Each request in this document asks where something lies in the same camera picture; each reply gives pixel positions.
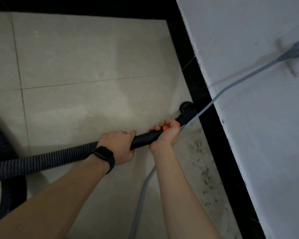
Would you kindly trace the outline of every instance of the black watch strap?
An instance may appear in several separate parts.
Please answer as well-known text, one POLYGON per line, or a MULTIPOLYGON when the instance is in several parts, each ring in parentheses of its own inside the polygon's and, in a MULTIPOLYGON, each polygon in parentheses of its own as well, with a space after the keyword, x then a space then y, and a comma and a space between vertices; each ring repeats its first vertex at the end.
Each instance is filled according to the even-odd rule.
POLYGON ((113 152, 109 150, 107 147, 99 146, 95 148, 90 154, 94 154, 100 159, 107 161, 109 163, 110 170, 106 174, 108 174, 114 168, 115 159, 113 156, 113 152))

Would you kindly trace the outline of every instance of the beige tile floor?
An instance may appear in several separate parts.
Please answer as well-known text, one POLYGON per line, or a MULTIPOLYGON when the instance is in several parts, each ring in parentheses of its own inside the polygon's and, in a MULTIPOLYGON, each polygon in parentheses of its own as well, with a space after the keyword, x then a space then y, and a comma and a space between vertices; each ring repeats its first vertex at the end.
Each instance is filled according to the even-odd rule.
MULTIPOLYGON (((165 21, 0 13, 0 127, 20 156, 91 142, 109 130, 146 132, 177 116, 184 100, 191 98, 165 21)), ((223 238, 241 238, 198 121, 175 151, 223 238)), ((153 165, 144 147, 104 177, 67 238, 127 238, 153 165)), ((28 175, 28 198, 73 166, 28 175)), ((156 176, 136 236, 167 238, 156 176)))

